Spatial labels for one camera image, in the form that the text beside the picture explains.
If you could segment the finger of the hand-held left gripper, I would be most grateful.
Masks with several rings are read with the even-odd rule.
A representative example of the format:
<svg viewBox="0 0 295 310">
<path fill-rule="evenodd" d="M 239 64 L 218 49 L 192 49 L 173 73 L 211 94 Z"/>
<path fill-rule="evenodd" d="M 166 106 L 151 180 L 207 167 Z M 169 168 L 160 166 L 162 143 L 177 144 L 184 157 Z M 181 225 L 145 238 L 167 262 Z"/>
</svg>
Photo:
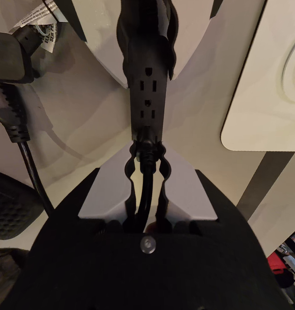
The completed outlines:
<svg viewBox="0 0 295 310">
<path fill-rule="evenodd" d="M 216 0 L 162 1 L 162 35 L 168 39 L 172 52 L 170 80 L 184 69 L 216 14 Z"/>
<path fill-rule="evenodd" d="M 121 1 L 74 0 L 72 2 L 89 50 L 122 87 L 128 88 L 122 68 L 124 57 L 118 45 L 116 33 Z"/>
</svg>

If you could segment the black power plug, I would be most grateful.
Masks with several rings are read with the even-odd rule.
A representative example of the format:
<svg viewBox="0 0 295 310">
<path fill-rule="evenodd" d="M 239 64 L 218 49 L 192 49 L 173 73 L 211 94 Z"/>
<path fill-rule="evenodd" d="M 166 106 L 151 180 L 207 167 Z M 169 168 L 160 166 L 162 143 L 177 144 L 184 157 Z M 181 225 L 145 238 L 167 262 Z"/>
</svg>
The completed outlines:
<svg viewBox="0 0 295 310">
<path fill-rule="evenodd" d="M 156 172 L 156 162 L 159 160 L 158 144 L 160 140 L 150 126 L 143 126 L 137 135 L 136 158 L 140 163 L 140 171 Z"/>
</svg>

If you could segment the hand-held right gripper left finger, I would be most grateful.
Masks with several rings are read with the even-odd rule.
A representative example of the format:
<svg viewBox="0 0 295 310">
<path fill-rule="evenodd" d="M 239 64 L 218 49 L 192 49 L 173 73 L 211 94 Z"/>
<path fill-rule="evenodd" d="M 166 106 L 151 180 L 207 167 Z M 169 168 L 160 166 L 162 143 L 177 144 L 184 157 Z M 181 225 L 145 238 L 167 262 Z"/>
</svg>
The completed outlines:
<svg viewBox="0 0 295 310">
<path fill-rule="evenodd" d="M 136 142 L 131 141 L 101 165 L 79 211 L 80 219 L 117 220 L 120 224 L 134 220 L 136 196 L 131 175 L 135 151 Z"/>
</svg>

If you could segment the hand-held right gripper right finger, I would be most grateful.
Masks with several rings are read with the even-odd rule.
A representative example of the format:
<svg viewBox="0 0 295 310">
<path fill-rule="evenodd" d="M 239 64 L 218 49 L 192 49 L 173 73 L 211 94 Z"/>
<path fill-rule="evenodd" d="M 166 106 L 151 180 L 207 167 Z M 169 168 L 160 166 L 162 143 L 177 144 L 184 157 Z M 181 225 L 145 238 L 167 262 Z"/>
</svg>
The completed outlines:
<svg viewBox="0 0 295 310">
<path fill-rule="evenodd" d="M 216 221 L 217 214 L 195 168 L 167 143 L 157 151 L 164 180 L 156 211 L 158 233 L 171 233 L 178 222 Z"/>
</svg>

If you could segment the black mesh pad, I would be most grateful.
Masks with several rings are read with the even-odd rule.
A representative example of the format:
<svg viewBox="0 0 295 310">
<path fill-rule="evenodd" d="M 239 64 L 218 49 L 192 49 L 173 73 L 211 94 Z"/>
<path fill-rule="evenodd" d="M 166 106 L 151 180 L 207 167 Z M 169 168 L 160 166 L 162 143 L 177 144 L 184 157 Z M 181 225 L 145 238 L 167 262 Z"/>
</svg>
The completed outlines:
<svg viewBox="0 0 295 310">
<path fill-rule="evenodd" d="M 0 240 L 21 234 L 43 211 L 33 188 L 0 172 Z"/>
</svg>

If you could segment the black flat strip plug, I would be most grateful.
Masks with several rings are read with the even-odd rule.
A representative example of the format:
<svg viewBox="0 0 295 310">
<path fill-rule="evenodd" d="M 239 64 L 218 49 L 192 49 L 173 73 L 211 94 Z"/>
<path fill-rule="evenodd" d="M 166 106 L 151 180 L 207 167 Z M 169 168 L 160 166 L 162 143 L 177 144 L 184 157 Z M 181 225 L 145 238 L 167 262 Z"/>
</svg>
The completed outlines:
<svg viewBox="0 0 295 310">
<path fill-rule="evenodd" d="M 31 25 L 19 28 L 13 34 L 0 33 L 0 83 L 26 84 L 39 78 L 31 56 L 42 42 L 42 36 Z"/>
</svg>

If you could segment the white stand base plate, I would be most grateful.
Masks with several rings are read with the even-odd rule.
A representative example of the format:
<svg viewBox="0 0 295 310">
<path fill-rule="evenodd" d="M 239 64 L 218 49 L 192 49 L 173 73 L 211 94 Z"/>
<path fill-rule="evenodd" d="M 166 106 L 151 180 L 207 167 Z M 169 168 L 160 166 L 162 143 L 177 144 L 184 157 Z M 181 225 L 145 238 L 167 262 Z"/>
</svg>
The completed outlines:
<svg viewBox="0 0 295 310">
<path fill-rule="evenodd" d="M 266 1 L 221 132 L 232 151 L 295 152 L 295 1 Z"/>
</svg>

